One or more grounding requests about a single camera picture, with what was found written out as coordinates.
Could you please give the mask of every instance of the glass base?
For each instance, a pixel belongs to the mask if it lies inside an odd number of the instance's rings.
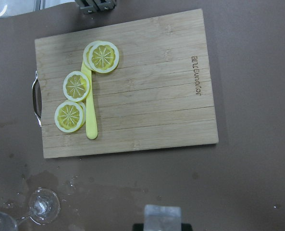
[[[40,225],[55,220],[60,212],[60,202],[57,194],[52,190],[38,188],[29,199],[31,219]]]

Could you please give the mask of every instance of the wood plank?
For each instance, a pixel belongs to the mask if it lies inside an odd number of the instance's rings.
[[[89,140],[85,126],[59,131],[54,112],[65,100],[65,76],[80,70],[94,40],[113,42],[120,61],[92,75],[99,135]],[[202,10],[40,38],[35,46],[45,158],[218,142]]]

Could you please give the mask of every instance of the brown table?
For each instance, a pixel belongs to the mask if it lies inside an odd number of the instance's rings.
[[[34,39],[196,8],[217,145],[43,159]],[[131,230],[145,204],[180,206],[195,231],[285,230],[285,0],[124,0],[90,15],[68,3],[0,20],[0,210],[19,217],[39,186],[56,191],[61,213],[20,230]]]

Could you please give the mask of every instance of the wooden cutting board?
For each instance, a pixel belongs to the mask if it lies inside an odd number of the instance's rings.
[[[92,75],[99,135],[66,134],[54,124],[62,84],[80,70],[85,46],[114,43],[120,62]],[[218,142],[202,10],[104,26],[35,41],[45,158]]]

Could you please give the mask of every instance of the table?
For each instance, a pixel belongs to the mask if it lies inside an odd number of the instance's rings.
[[[34,39],[202,8],[219,143],[44,159],[33,112]],[[0,20],[0,210],[18,217],[37,187],[57,220],[21,230],[131,230],[146,204],[182,209],[195,231],[285,230],[285,0],[75,3]]]

